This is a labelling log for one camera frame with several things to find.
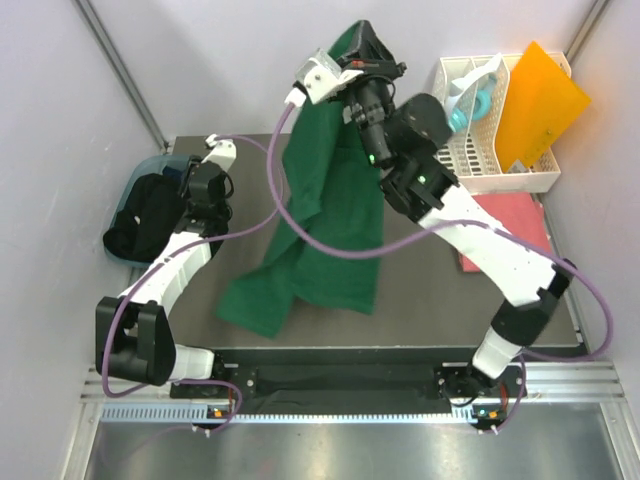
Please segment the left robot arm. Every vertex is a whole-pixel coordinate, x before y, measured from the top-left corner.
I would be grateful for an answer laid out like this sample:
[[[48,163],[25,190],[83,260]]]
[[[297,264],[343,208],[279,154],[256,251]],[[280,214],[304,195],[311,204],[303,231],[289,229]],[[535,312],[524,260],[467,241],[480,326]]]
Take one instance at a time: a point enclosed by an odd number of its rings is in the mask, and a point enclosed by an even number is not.
[[[175,342],[169,313],[195,274],[229,238],[234,184],[229,170],[237,154],[210,152],[189,159],[179,194],[185,210],[164,250],[143,276],[117,297],[104,297],[95,311],[96,369],[110,377],[162,386],[191,380],[205,396],[226,387],[215,353]]]

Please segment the green t shirt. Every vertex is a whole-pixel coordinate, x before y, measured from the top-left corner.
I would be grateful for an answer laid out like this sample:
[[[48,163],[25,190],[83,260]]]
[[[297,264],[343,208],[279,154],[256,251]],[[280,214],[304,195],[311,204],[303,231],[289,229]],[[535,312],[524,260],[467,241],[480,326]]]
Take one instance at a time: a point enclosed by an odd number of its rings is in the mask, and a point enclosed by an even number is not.
[[[359,134],[342,119],[338,101],[307,104],[282,154],[290,188],[287,210],[314,239],[341,250],[383,243],[384,199],[379,172]],[[297,300],[314,306],[374,311],[380,261],[326,255],[280,221],[262,264],[230,283],[216,316],[272,338]]]

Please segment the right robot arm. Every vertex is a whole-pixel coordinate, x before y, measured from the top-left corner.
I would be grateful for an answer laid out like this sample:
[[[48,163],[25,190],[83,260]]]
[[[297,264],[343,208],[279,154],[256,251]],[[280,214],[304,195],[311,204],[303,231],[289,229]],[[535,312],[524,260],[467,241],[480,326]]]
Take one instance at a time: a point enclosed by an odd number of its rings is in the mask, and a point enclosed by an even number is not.
[[[444,107],[426,93],[395,104],[394,82],[406,66],[395,60],[371,23],[355,22],[347,37],[337,63],[349,81],[338,96],[369,162],[386,172],[379,183],[385,200],[422,229],[436,228],[504,296],[464,373],[447,381],[457,397],[490,395],[502,385],[508,364],[547,327],[572,276],[507,238],[502,224],[437,160],[452,135]]]

